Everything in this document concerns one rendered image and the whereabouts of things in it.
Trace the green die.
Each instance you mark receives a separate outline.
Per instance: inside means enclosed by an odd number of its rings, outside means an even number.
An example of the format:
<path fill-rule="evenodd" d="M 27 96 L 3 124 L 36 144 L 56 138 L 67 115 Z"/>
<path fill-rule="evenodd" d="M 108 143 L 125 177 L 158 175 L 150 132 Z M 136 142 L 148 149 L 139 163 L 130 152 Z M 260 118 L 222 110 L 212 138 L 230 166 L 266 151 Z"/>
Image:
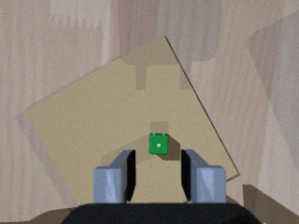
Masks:
<path fill-rule="evenodd" d="M 149 135 L 149 154 L 168 154 L 167 133 L 151 133 Z"/>

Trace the tan square mat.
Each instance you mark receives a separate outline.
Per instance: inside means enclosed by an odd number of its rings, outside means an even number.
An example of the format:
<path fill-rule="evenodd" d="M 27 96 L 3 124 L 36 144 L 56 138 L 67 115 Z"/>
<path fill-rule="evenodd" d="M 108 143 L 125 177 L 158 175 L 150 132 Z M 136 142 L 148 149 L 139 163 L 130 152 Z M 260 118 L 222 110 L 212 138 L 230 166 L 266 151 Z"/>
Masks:
<path fill-rule="evenodd" d="M 78 205 L 93 203 L 93 170 L 135 149 L 128 203 L 183 203 L 182 149 L 226 180 L 238 175 L 164 34 L 24 110 Z M 150 134 L 168 154 L 150 154 Z"/>

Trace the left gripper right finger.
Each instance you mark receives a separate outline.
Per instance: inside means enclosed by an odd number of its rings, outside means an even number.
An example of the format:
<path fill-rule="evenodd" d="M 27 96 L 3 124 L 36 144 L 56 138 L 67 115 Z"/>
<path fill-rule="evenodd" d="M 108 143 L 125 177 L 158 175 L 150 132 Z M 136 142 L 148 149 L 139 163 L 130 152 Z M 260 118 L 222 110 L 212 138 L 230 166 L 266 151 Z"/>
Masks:
<path fill-rule="evenodd" d="M 209 165 L 193 149 L 181 150 L 181 186 L 192 203 L 226 203 L 226 170 Z"/>

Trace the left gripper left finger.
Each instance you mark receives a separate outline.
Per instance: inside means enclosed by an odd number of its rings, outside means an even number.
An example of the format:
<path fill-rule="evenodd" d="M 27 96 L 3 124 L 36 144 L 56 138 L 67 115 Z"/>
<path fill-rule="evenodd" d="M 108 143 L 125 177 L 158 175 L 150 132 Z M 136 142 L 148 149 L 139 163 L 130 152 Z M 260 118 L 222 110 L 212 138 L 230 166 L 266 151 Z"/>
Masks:
<path fill-rule="evenodd" d="M 124 149 L 109 166 L 93 170 L 93 203 L 130 202 L 135 185 L 135 150 Z"/>

